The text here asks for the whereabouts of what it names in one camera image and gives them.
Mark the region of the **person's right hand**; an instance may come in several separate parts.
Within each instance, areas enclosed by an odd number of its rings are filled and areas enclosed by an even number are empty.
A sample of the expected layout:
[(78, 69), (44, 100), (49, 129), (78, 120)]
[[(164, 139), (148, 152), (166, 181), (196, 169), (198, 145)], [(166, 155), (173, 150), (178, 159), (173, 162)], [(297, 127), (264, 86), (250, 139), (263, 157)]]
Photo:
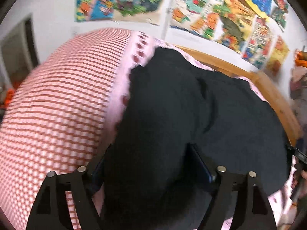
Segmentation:
[(291, 188), (294, 189), (297, 186), (297, 184), (299, 182), (299, 179), (305, 179), (306, 180), (306, 176), (307, 176), (306, 171), (304, 171), (304, 170), (301, 170), (301, 171), (296, 170), (294, 172), (294, 175), (293, 175), (293, 180), (292, 180)]

